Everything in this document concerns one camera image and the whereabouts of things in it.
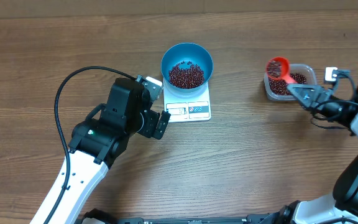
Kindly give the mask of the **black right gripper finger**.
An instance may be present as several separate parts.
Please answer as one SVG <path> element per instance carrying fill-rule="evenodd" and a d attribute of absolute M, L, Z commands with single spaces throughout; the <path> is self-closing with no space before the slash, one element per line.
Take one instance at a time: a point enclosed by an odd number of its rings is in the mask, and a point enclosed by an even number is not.
<path fill-rule="evenodd" d="M 307 85 L 307 84 L 289 84 L 287 90 L 292 94 L 305 95 L 307 93 L 318 93 L 323 91 L 324 88 L 320 85 Z"/>
<path fill-rule="evenodd" d="M 307 91 L 303 93 L 292 93 L 292 95 L 303 109 L 310 110 L 312 108 L 314 102 L 313 93 Z"/>

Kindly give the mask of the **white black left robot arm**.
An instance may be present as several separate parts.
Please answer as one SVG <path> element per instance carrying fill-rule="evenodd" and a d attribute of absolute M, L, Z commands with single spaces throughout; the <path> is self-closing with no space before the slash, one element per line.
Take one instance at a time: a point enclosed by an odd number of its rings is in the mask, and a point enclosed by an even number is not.
<path fill-rule="evenodd" d="M 131 136 L 162 138 L 170 114 L 150 109 L 162 90 L 163 83 L 152 77 L 116 79 L 107 103 L 98 105 L 74 127 L 69 158 L 32 223 L 74 223 Z"/>

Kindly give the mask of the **orange measuring scoop blue handle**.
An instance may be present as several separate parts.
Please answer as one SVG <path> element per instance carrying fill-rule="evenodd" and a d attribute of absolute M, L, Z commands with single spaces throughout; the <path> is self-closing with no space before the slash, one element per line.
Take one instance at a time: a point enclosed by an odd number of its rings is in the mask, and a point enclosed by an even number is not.
<path fill-rule="evenodd" d="M 284 81 L 287 84 L 295 84 L 296 81 L 290 76 L 290 64 L 285 57 L 274 57 L 267 62 L 267 76 L 276 81 Z"/>

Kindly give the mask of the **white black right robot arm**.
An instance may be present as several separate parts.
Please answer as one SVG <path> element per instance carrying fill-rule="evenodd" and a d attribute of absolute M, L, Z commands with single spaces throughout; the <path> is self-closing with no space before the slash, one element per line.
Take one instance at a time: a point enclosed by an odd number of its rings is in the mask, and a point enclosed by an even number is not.
<path fill-rule="evenodd" d="M 351 100 L 336 98 L 319 85 L 290 84 L 288 91 L 311 114 L 337 122 L 358 138 L 358 87 Z M 336 181 L 331 194 L 298 202 L 289 223 L 358 223 L 358 155 Z"/>

